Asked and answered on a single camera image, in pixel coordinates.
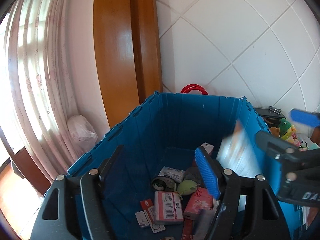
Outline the book with green cover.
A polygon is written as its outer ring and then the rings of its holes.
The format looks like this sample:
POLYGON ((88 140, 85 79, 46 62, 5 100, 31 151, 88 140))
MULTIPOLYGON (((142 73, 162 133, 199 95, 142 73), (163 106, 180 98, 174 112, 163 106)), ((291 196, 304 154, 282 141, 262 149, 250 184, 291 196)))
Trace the book with green cover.
POLYGON ((261 174, 248 135, 238 120, 231 135, 223 138, 216 159, 223 168, 242 177, 254 178, 261 174))

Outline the yellow duck green hat plush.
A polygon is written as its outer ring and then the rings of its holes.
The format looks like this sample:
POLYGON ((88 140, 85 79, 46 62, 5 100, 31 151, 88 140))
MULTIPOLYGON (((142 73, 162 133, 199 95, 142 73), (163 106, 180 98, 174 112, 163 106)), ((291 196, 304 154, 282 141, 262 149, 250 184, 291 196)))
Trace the yellow duck green hat plush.
POLYGON ((281 119, 278 128, 280 129, 280 137, 289 137, 292 133, 296 132, 295 126, 285 118, 281 119))

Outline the black box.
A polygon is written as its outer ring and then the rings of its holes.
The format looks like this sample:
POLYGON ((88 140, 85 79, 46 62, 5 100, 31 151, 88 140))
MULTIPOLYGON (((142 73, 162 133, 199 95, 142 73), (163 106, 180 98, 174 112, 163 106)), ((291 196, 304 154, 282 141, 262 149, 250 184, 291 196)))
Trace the black box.
POLYGON ((277 114, 277 113, 270 111, 268 108, 255 107, 254 109, 262 118, 277 119, 277 120, 281 120, 282 118, 286 118, 283 113, 277 114))

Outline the metal clip on box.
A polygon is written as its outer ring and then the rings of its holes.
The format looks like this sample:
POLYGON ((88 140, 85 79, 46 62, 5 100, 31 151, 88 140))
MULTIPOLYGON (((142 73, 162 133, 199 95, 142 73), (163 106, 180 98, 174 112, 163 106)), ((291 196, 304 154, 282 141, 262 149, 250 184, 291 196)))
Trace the metal clip on box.
POLYGON ((270 106, 268 108, 270 111, 274 112, 274 113, 277 113, 277 114, 281 114, 282 113, 282 110, 279 109, 279 108, 276 108, 276 107, 273 107, 273 106, 270 106))

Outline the pink tissue pack in crate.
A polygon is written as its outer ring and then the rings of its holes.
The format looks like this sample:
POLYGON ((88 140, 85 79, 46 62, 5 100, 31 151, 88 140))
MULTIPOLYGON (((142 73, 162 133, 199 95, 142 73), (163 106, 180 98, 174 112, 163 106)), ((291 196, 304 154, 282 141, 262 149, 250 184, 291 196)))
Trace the pink tissue pack in crate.
POLYGON ((189 202, 184 210, 184 217, 190 220, 196 220, 201 210, 213 209, 213 197, 208 190, 199 187, 189 199, 189 202))

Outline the green round plush in crate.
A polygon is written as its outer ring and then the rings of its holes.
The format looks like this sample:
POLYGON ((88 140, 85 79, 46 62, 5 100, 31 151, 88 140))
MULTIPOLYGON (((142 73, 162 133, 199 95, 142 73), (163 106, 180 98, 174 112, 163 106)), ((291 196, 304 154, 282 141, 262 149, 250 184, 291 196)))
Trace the green round plush in crate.
POLYGON ((177 192, 180 196, 187 196, 193 194, 197 190, 197 183, 193 180, 182 181, 177 188, 177 192))

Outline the grey plush in crate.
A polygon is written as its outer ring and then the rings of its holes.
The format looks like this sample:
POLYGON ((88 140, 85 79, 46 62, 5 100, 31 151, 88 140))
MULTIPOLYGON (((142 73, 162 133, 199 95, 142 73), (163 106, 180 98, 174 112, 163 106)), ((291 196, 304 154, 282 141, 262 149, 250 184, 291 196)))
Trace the grey plush in crate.
POLYGON ((192 180, 197 185, 202 185, 202 186, 204 185, 204 181, 202 179, 202 176, 200 174, 198 167, 188 168, 184 173, 183 180, 192 180))

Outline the white plastic bag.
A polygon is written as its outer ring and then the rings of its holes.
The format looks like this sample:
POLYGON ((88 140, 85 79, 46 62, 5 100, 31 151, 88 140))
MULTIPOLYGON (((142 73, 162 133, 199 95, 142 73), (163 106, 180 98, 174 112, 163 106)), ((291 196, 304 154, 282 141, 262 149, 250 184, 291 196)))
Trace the white plastic bag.
POLYGON ((90 151, 97 142, 98 136, 93 126, 83 115, 74 115, 67 121, 73 145, 80 154, 90 151))

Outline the pink carton in crate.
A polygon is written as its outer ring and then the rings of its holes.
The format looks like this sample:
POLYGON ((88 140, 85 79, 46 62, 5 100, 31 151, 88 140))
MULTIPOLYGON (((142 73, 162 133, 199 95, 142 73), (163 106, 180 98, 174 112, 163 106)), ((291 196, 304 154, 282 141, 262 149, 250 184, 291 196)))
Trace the pink carton in crate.
POLYGON ((211 155, 211 154, 212 154, 213 149, 214 149, 214 146, 213 146, 213 145, 204 142, 201 146, 204 148, 204 150, 207 152, 208 155, 211 155))

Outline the red white medicine box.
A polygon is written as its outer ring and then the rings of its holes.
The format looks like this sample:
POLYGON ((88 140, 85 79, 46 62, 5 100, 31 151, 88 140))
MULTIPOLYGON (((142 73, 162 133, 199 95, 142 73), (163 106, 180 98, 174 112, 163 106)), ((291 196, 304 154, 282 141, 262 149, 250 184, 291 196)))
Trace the red white medicine box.
POLYGON ((155 192, 155 224, 174 225, 184 221, 181 199, 176 192, 155 192))

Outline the blue plastic storage crate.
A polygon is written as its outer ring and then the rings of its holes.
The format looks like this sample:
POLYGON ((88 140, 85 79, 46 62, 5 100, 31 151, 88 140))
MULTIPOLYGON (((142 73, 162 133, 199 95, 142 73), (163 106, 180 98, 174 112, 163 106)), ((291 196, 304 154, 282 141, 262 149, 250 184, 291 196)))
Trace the blue plastic storage crate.
POLYGON ((262 117, 244 98, 154 93, 74 163, 65 176, 80 177, 98 168, 122 145, 103 189, 104 211, 116 239, 180 239, 182 225, 169 225, 158 233, 141 228, 136 219, 142 209, 140 202, 154 197, 151 181, 164 166, 188 169, 197 147, 207 142, 218 150, 238 120, 251 144, 257 132, 268 131, 262 117))

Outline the black tape roll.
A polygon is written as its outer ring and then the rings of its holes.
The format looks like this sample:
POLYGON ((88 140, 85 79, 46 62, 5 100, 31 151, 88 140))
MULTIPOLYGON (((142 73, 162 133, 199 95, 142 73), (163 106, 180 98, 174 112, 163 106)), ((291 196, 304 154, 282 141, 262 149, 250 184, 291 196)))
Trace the black tape roll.
POLYGON ((155 191, 174 192, 176 189, 176 181, 166 176, 157 176, 151 181, 151 187, 155 191))

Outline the sheer pink curtain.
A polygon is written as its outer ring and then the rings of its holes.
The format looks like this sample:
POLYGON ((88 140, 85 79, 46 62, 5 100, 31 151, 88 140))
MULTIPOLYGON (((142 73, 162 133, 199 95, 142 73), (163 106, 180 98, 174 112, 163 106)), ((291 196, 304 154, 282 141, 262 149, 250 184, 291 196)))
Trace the sheer pink curtain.
POLYGON ((67 49, 68 2, 15 0, 4 32, 5 70, 25 148, 49 181, 82 154, 68 129, 79 114, 67 49))

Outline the red plastic basket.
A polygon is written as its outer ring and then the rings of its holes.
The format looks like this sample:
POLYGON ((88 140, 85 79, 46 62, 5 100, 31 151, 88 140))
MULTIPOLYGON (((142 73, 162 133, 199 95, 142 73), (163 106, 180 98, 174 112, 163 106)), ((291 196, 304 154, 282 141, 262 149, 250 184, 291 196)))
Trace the red plastic basket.
POLYGON ((180 93, 189 94, 192 91, 198 91, 202 95, 208 95, 208 92, 201 85, 195 83, 186 85, 181 89, 180 93))

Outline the wooden door frame left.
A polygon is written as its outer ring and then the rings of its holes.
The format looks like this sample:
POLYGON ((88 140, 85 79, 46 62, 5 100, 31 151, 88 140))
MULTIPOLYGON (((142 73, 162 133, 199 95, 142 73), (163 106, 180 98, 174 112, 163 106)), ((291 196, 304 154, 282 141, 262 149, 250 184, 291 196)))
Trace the wooden door frame left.
POLYGON ((110 127, 163 90, 156 0, 94 0, 93 38, 110 127))

